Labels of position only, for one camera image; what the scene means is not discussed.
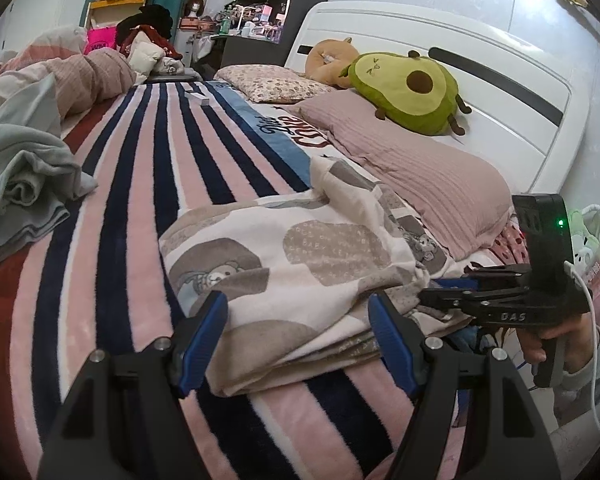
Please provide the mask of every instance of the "orange plush toy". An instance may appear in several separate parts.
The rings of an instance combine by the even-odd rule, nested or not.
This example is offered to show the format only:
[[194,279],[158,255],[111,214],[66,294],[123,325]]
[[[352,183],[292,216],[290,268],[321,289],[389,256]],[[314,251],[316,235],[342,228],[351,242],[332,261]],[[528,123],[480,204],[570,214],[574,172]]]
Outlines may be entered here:
[[340,73],[359,55],[351,38],[321,41],[306,58],[304,76],[325,85],[351,88],[349,77],[341,77]]

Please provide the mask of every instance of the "pink bag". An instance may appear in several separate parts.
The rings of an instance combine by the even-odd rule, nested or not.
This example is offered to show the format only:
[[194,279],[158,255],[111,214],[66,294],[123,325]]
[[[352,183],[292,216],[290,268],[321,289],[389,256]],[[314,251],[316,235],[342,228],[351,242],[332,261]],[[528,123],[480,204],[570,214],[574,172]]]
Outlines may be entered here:
[[90,28],[87,31],[87,40],[85,54],[106,46],[116,50],[116,27]]

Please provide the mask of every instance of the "screw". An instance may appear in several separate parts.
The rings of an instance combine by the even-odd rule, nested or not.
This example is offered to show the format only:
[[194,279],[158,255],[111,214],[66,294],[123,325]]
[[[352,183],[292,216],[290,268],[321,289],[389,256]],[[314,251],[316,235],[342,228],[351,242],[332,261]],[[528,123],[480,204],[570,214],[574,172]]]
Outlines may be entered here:
[[156,350],[168,350],[171,348],[171,339],[168,337],[159,337],[154,341],[154,348]]
[[504,361],[509,355],[504,348],[494,348],[491,350],[491,355],[496,361]]
[[104,361],[106,356],[107,355],[104,353],[104,350],[97,349],[91,352],[89,355],[89,361],[92,363],[99,363],[100,361]]
[[440,350],[442,348],[442,339],[439,337],[427,337],[424,340],[424,344],[430,350]]

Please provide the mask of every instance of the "hand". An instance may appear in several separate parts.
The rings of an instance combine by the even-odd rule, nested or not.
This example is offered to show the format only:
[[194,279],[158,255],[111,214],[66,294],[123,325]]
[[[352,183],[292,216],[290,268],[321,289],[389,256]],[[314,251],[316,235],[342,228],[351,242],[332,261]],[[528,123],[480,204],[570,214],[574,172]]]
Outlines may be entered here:
[[568,336],[564,352],[564,368],[570,374],[584,368],[593,357],[591,314],[570,317],[560,325],[542,329],[537,333],[522,328],[516,329],[516,333],[525,361],[529,364],[546,361],[542,339],[553,339],[561,335]]

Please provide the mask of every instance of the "folded baby blanket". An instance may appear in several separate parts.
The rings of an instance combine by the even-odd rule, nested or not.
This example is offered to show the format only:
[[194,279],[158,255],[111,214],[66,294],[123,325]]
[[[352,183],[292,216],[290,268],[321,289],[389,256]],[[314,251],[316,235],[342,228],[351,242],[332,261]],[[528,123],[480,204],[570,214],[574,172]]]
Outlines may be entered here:
[[429,273],[392,208],[403,204],[342,160],[312,158],[313,189],[184,213],[160,239],[186,314],[205,294],[229,299],[207,370],[215,394],[263,390],[378,357],[366,304],[387,291],[427,335],[466,316],[418,305]]

